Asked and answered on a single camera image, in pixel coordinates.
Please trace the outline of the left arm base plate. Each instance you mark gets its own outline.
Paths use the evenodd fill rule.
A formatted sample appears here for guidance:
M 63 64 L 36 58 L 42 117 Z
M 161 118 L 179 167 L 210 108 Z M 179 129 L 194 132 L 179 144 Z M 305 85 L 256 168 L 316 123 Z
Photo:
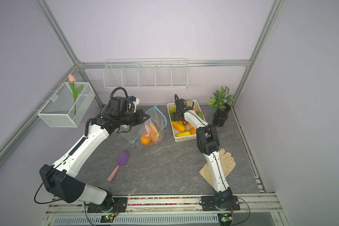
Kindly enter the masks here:
M 90 203 L 87 207 L 88 213 L 121 213 L 125 212 L 128 204 L 127 197 L 112 196 L 102 204 Z

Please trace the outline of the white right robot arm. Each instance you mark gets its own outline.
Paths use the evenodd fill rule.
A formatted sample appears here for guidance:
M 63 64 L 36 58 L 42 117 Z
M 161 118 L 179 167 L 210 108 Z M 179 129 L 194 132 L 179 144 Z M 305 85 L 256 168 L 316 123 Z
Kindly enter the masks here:
M 193 107 L 187 102 L 174 95 L 176 112 L 173 114 L 174 121 L 186 121 L 196 129 L 196 142 L 210 168 L 213 180 L 214 201 L 218 209 L 225 209 L 230 205 L 233 193 L 226 180 L 225 173 L 220 163 L 218 133 L 214 124 L 205 122 Z

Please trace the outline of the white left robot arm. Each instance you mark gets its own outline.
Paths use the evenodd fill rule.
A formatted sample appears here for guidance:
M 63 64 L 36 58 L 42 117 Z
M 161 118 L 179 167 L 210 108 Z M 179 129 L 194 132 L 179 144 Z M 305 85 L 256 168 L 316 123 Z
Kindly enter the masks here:
M 144 123 L 150 116 L 138 109 L 139 98 L 129 96 L 123 87 L 115 88 L 101 114 L 86 121 L 85 133 L 52 165 L 40 169 L 41 186 L 66 203 L 80 201 L 109 210 L 114 205 L 112 193 L 76 179 L 80 169 L 95 149 L 122 125 L 130 128 Z

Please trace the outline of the clear blue zip-top bag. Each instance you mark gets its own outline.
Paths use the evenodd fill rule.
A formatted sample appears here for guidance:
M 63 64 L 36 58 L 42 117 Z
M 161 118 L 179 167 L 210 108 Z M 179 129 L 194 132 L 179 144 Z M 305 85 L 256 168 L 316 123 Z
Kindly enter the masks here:
M 150 115 L 150 119 L 144 122 L 143 126 L 139 129 L 137 138 L 132 142 L 132 144 L 137 144 L 140 147 L 144 146 L 140 142 L 140 137 L 144 131 L 148 132 L 152 140 L 150 144 L 161 143 L 164 138 L 164 129 L 168 124 L 167 118 L 156 105 L 149 108 L 146 114 Z

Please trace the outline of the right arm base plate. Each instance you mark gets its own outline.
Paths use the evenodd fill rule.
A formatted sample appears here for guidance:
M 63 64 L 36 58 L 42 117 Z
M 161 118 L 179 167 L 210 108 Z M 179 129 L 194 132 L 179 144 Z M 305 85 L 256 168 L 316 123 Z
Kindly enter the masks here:
M 215 196 L 202 196 L 199 201 L 203 211 L 239 211 L 240 205 L 237 196 L 232 196 L 231 199 L 216 200 Z

